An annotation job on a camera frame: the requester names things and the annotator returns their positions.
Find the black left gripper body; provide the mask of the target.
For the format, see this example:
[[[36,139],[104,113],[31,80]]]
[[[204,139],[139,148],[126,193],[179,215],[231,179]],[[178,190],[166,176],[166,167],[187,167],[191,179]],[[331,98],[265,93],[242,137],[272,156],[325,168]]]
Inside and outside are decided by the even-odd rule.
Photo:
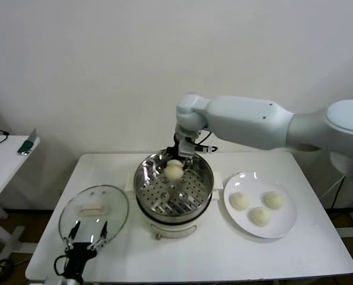
[[[91,247],[90,242],[77,242],[72,249],[67,249],[65,255],[68,258],[64,270],[65,277],[81,277],[86,263],[97,256],[97,251]]]

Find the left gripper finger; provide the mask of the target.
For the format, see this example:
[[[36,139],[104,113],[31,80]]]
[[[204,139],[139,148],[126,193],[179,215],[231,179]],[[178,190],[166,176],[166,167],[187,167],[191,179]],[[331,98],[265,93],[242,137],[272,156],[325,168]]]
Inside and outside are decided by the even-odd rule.
[[[66,248],[73,248],[73,241],[77,235],[80,225],[81,225],[81,222],[77,220],[73,228],[70,230],[68,236],[64,237],[63,241],[65,242]]]
[[[87,249],[101,249],[107,243],[107,221],[104,223],[100,232],[100,237],[91,243]]]

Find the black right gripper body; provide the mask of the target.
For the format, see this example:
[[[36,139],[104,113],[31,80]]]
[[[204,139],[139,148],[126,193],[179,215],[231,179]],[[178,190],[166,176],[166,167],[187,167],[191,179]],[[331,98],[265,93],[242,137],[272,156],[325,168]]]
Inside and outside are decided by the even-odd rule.
[[[171,155],[173,157],[180,157],[179,154],[179,145],[180,145],[180,136],[175,133],[173,136],[174,146],[171,148]]]

